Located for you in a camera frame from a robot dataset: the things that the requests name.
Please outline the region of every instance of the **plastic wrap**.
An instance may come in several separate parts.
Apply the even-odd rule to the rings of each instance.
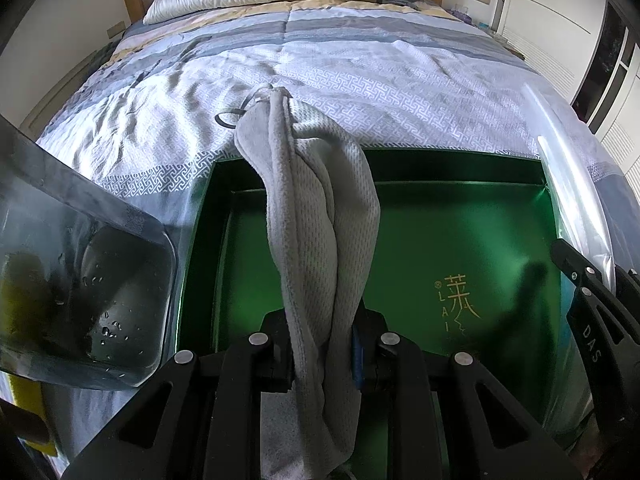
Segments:
[[[571,139],[551,106],[536,90],[523,88],[525,120],[536,137],[553,203],[558,236],[580,251],[602,272],[615,293],[614,262],[607,221],[593,181],[575,153]],[[571,444],[591,409],[584,366],[566,321],[575,285],[562,276],[561,319],[556,368],[543,425],[560,444]]]

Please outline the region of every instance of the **gray cloth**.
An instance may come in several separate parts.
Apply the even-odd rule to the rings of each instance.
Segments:
[[[235,144],[266,188],[295,363],[293,390],[262,396],[262,474],[324,478],[355,442],[351,324],[378,235],[376,189],[359,145],[281,89],[239,120]]]

